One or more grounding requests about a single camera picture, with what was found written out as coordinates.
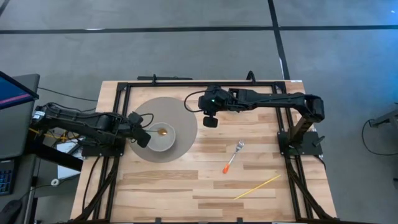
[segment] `fork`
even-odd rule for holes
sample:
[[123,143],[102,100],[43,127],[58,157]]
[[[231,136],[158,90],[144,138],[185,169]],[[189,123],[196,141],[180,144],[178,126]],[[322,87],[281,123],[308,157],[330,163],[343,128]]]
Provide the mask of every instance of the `fork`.
[[229,162],[225,165],[225,167],[224,167],[224,169],[223,169],[223,173],[224,173],[224,174],[226,174],[226,173],[228,172],[228,169],[229,169],[229,166],[230,166],[231,163],[232,163],[232,160],[235,158],[236,154],[243,148],[243,146],[244,146],[244,141],[243,141],[243,139],[241,139],[241,140],[238,142],[238,145],[236,146],[236,151],[235,151],[235,153],[232,155],[232,158],[229,160]]

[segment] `keyboard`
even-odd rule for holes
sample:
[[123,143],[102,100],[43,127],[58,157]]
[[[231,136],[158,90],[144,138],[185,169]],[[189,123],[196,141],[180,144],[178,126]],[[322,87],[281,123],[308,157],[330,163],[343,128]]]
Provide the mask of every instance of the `keyboard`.
[[12,194],[15,182],[14,160],[0,161],[0,196]]

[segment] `orange handle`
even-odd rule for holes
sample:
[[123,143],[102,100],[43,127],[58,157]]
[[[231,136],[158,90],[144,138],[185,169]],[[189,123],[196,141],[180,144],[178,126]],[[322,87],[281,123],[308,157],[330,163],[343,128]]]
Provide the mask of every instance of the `orange handle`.
[[223,173],[226,174],[228,172],[229,169],[229,164],[227,164],[224,169],[223,169]]

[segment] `wooden table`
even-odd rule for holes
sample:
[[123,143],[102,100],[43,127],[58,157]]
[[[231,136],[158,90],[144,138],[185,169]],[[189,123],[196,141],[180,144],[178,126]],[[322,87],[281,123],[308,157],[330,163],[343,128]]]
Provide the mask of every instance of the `wooden table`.
[[[96,111],[112,111],[116,85],[116,81],[103,82]],[[286,81],[286,86],[288,93],[304,92],[302,82]],[[183,100],[189,93],[203,89],[134,87],[127,113],[153,98],[170,96]],[[250,89],[272,93],[269,87]],[[194,110],[199,96],[193,95],[187,102]],[[296,123],[300,115],[295,110],[292,114]],[[111,221],[154,222],[155,217],[161,217],[165,222],[235,222],[237,217],[243,217],[244,221],[295,220],[285,162],[279,153],[276,137],[279,129],[275,109],[257,108],[240,114],[220,112],[217,113],[219,123],[215,129],[203,126],[203,113],[195,113],[195,116],[198,121],[196,141],[185,155],[175,161],[147,162],[126,144],[119,164]],[[223,167],[240,139],[244,139],[246,144],[228,173],[223,174]],[[71,218],[81,213],[83,194],[94,160],[91,157],[84,161]],[[309,191],[327,213],[336,216],[322,163],[313,156],[302,156],[302,160]],[[102,159],[94,169],[86,205],[96,193],[101,164]],[[277,180],[241,199],[232,200],[278,174],[281,177]],[[297,192],[302,216],[305,217],[302,194],[299,190]],[[107,196],[105,192],[100,218],[104,217]]]

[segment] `computer monitor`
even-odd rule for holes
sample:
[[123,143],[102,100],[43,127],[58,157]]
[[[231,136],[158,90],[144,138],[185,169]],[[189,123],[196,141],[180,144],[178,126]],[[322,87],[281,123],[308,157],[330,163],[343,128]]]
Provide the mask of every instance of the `computer monitor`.
[[0,72],[0,110],[37,99],[38,94]]

